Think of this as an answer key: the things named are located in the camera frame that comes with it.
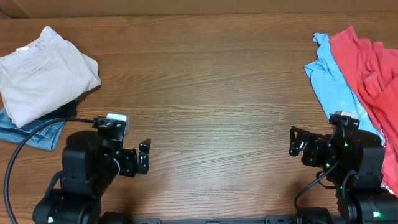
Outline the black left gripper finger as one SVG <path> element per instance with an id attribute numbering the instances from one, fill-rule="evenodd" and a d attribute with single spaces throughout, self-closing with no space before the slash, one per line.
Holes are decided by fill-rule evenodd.
<path id="1" fill-rule="evenodd" d="M 139 153 L 140 154 L 149 154 L 151 142 L 152 142 L 151 138 L 148 138 L 145 141 L 142 141 L 139 144 Z"/>
<path id="2" fill-rule="evenodd" d="M 146 175 L 149 171 L 149 154 L 140 152 L 137 162 L 137 173 Z"/>

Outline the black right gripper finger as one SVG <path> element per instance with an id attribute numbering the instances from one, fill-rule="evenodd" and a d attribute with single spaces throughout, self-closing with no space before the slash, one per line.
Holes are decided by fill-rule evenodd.
<path id="1" fill-rule="evenodd" d="M 309 131 L 292 126 L 290 129 L 291 140 L 306 140 L 311 136 Z"/>
<path id="2" fill-rule="evenodd" d="M 290 141 L 289 155 L 297 157 L 305 148 L 307 142 L 302 139 L 292 139 Z"/>

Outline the beige khaki shorts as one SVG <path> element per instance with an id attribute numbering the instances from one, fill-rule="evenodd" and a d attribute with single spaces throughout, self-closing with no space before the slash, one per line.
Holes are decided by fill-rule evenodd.
<path id="1" fill-rule="evenodd" d="M 18 127 L 100 86 L 96 60 L 46 26 L 40 37 L 1 57 L 1 96 Z"/>

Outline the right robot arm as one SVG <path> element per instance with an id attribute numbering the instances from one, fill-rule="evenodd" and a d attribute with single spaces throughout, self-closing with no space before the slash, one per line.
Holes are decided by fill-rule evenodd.
<path id="1" fill-rule="evenodd" d="M 397 223 L 397 196 L 381 186 L 385 150 L 379 136 L 344 126 L 326 135 L 292 127 L 289 154 L 322 170 L 314 184 L 332 182 L 345 223 Z"/>

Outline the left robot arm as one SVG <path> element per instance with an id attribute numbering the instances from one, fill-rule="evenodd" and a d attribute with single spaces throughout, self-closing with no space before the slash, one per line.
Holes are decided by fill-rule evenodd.
<path id="1" fill-rule="evenodd" d="M 149 171 L 151 140 L 138 149 L 123 148 L 123 135 L 79 131 L 67 137 L 62 170 L 50 181 L 43 199 L 35 206 L 35 223 L 95 224 L 132 223 L 118 212 L 102 212 L 101 198 L 119 176 L 134 177 Z"/>

